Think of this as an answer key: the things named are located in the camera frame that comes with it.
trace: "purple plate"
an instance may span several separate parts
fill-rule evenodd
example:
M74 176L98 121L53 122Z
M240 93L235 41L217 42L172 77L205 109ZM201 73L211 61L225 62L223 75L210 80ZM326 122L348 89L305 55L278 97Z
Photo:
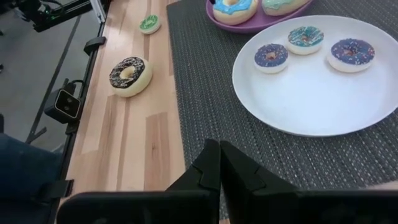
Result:
M267 27L277 24L278 22L282 22L287 19L301 16L306 10L306 8L308 8L313 1L314 0L310 0L300 9L297 9L296 11L288 15L267 16L264 13L264 10L262 10L261 6L262 0L259 0L259 4L257 6L257 12L255 13L255 15L252 18L250 18L248 21L235 26L229 26L218 22L213 16L213 5L209 1L206 1L206 12L207 16L211 19L211 21L213 21L219 28L240 34L250 34L250 33L260 32Z

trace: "black clamp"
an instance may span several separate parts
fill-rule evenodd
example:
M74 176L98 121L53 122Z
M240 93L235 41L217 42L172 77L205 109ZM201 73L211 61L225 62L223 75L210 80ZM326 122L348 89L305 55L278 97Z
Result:
M105 42L106 42L106 37L95 37L86 43L84 51L86 52L87 55L90 56L90 54L93 51L97 50L98 47L105 44Z

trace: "chocolate frosted donut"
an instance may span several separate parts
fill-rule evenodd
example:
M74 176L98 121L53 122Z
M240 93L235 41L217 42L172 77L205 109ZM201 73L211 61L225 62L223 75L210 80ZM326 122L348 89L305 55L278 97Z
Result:
M140 57L129 57L118 63L109 75L115 94L130 97L141 92L152 78L152 67Z

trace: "donut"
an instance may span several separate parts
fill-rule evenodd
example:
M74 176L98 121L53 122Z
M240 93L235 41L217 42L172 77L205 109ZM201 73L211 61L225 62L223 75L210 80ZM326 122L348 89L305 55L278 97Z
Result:
M147 16L141 23L139 24L139 30L143 34L153 34L160 28L160 21L156 15Z
M367 69L374 57L374 48L366 41L345 39L331 47L327 60L334 69L353 73Z
M264 73L278 73L287 66L289 53L280 44L267 44L260 47L254 56L254 66Z
M283 16L296 11L310 0L262 0L262 9L268 16Z
M237 25L249 20L257 11L258 0L216 0L214 18L226 25Z
M152 65L140 57L129 57L118 63L109 74L113 92L121 97L138 94L152 79Z
M302 26L290 32L286 47L292 53L309 55L322 47L323 32L313 26Z

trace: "purple frosted donut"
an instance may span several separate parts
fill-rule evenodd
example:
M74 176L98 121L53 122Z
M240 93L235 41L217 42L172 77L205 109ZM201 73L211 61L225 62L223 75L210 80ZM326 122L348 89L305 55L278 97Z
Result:
M374 48L366 41L344 39L331 47L328 61L333 68L351 73L367 69L374 57Z
M264 73L277 73L287 66L289 54L280 44L267 44L260 47L254 56L254 65Z

